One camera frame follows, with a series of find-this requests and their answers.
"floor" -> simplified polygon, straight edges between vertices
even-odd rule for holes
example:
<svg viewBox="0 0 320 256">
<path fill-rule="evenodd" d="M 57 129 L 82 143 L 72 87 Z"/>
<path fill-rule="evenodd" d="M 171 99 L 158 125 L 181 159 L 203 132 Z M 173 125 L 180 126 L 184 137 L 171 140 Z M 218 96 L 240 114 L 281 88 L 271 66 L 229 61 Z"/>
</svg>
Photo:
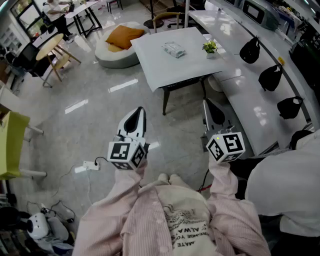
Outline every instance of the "floor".
<svg viewBox="0 0 320 256">
<path fill-rule="evenodd" d="M 50 208 L 62 200 L 76 214 L 75 223 L 69 225 L 74 231 L 89 206 L 109 193 L 115 170 L 104 160 L 100 161 L 99 171 L 75 173 L 77 166 L 74 165 L 106 157 L 119 121 L 134 108 L 142 106 L 146 111 L 145 137 L 151 144 L 144 183 L 154 181 L 163 172 L 176 173 L 198 189 L 208 169 L 209 155 L 203 152 L 200 140 L 204 132 L 200 83 L 172 92 L 167 115 L 163 116 L 163 91 L 152 93 L 140 65 L 107 69 L 97 63 L 95 44 L 104 31 L 122 22 L 143 24 L 151 17 L 139 2 L 126 5 L 123 1 L 122 4 L 123 10 L 113 5 L 110 15 L 107 8 L 98 10 L 101 5 L 98 3 L 93 10 L 103 30 L 92 33 L 87 39 L 77 36 L 73 43 L 64 45 L 82 63 L 72 61 L 61 70 L 62 82 L 52 73 L 48 82 L 53 88 L 43 88 L 39 78 L 26 75 L 19 88 L 22 114 L 30 116 L 31 124 L 44 130 L 44 135 L 27 134 L 31 142 L 23 143 L 20 167 L 47 172 L 47 177 L 10 181 L 18 208 L 34 214 L 39 209 L 33 203 L 43 203 Z M 84 26 L 89 26 L 88 22 L 86 20 Z M 70 31 L 77 32 L 75 26 Z M 210 97 L 224 104 L 235 116 L 223 93 L 214 92 L 209 85 L 206 88 Z M 241 130 L 236 117 L 234 123 Z M 208 175 L 205 184 L 209 185 L 212 180 Z M 65 219 L 73 216 L 61 205 L 54 210 Z"/>
</svg>

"person in white shirt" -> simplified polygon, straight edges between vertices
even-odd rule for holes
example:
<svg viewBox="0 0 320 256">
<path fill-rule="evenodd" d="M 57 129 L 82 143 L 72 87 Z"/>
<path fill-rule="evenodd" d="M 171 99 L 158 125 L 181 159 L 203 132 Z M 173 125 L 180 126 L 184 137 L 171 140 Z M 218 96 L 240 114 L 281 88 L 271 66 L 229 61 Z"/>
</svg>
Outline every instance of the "person in white shirt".
<svg viewBox="0 0 320 256">
<path fill-rule="evenodd" d="M 277 229 L 282 236 L 291 234 L 290 243 L 299 236 L 318 244 L 320 130 L 300 138 L 292 148 L 295 150 L 266 158 L 237 159 L 230 162 L 230 170 L 247 180 L 246 189 L 242 189 L 242 196 L 238 198 L 253 202 L 259 215 L 277 218 Z M 296 243 L 292 247 L 295 252 L 297 244 L 306 247 L 305 242 Z"/>
<path fill-rule="evenodd" d="M 69 2 L 59 0 L 47 0 L 43 4 L 43 12 L 48 16 L 52 24 L 56 27 L 59 34 L 63 34 L 63 39 L 68 43 L 72 43 L 74 40 L 67 27 L 67 20 L 65 18 L 66 11 L 61 10 L 60 5 L 68 5 Z"/>
</svg>

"pink striped shirt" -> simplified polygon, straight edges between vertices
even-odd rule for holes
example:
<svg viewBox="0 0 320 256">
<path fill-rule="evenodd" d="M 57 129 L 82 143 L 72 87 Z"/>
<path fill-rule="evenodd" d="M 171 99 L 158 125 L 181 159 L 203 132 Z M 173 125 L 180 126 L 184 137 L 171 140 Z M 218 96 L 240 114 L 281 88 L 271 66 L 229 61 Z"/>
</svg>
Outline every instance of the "pink striped shirt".
<svg viewBox="0 0 320 256">
<path fill-rule="evenodd" d="M 139 190 L 145 167 L 115 171 L 109 195 L 95 202 L 80 221 L 73 256 L 112 256 L 121 250 L 124 256 L 173 255 L 155 187 Z M 209 227 L 216 243 L 212 255 L 270 256 L 254 205 L 235 197 L 238 179 L 230 165 L 217 165 L 210 157 L 209 169 L 214 176 L 207 200 L 212 216 Z"/>
</svg>

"yellow-green chair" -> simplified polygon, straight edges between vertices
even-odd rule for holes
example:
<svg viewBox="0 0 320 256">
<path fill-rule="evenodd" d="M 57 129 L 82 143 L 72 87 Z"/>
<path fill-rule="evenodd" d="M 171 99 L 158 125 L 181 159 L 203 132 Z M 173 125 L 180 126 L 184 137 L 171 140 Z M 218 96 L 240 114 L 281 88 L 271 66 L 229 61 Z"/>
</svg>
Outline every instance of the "yellow-green chair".
<svg viewBox="0 0 320 256">
<path fill-rule="evenodd" d="M 37 133 L 43 134 L 43 130 L 29 126 L 30 117 L 10 111 L 0 120 L 0 180 L 9 180 L 25 176 L 47 176 L 44 171 L 19 169 L 20 155 L 25 130 L 28 127 Z"/>
<path fill-rule="evenodd" d="M 164 13 L 161 13 L 161 14 L 157 15 L 156 17 L 154 17 L 154 19 L 152 20 L 154 33 L 157 33 L 156 20 L 159 20 L 161 18 L 168 17 L 168 16 L 173 16 L 173 15 L 176 15 L 176 29 L 179 29 L 179 15 L 180 14 L 181 14 L 180 12 L 164 12 Z"/>
</svg>

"plastic package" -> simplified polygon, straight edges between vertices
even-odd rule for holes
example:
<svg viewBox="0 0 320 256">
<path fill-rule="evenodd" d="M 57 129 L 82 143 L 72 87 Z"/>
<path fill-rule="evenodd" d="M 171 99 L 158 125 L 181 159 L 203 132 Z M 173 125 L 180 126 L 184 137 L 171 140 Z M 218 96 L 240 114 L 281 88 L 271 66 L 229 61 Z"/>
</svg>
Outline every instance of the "plastic package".
<svg viewBox="0 0 320 256">
<path fill-rule="evenodd" d="M 179 44 L 177 44 L 176 42 L 172 41 L 172 42 L 166 42 L 162 48 L 171 56 L 175 57 L 175 58 L 179 58 L 182 55 L 186 54 L 186 50 Z"/>
</svg>

